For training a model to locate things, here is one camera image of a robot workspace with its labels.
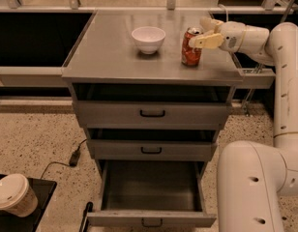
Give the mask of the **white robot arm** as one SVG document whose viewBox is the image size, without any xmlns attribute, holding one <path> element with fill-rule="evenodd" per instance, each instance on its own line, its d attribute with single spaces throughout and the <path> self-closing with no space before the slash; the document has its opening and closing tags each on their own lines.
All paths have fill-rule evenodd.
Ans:
<svg viewBox="0 0 298 232">
<path fill-rule="evenodd" d="M 241 22 L 200 19 L 193 48 L 240 52 L 276 70 L 273 146 L 236 141 L 217 169 L 220 232 L 284 232 L 279 197 L 298 195 L 298 26 L 272 30 Z"/>
</svg>

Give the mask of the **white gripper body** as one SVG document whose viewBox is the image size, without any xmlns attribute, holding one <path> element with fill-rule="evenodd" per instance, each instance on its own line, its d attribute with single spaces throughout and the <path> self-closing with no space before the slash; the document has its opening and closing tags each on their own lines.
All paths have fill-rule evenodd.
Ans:
<svg viewBox="0 0 298 232">
<path fill-rule="evenodd" d="M 264 49 L 270 31 L 266 28 L 229 21 L 219 27 L 223 35 L 221 50 L 240 52 L 246 55 L 256 54 Z"/>
</svg>

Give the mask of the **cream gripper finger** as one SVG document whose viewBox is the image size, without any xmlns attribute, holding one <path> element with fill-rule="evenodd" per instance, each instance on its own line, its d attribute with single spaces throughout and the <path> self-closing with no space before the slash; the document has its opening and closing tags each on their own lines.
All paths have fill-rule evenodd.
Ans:
<svg viewBox="0 0 298 232">
<path fill-rule="evenodd" d="M 224 24 L 224 22 L 221 20 L 206 16 L 203 16 L 199 20 L 199 23 L 205 32 L 213 31 L 214 33 L 217 33 L 219 31 L 219 28 Z"/>
<path fill-rule="evenodd" d="M 215 49 L 224 42 L 224 36 L 220 33 L 191 35 L 189 47 Z"/>
</svg>

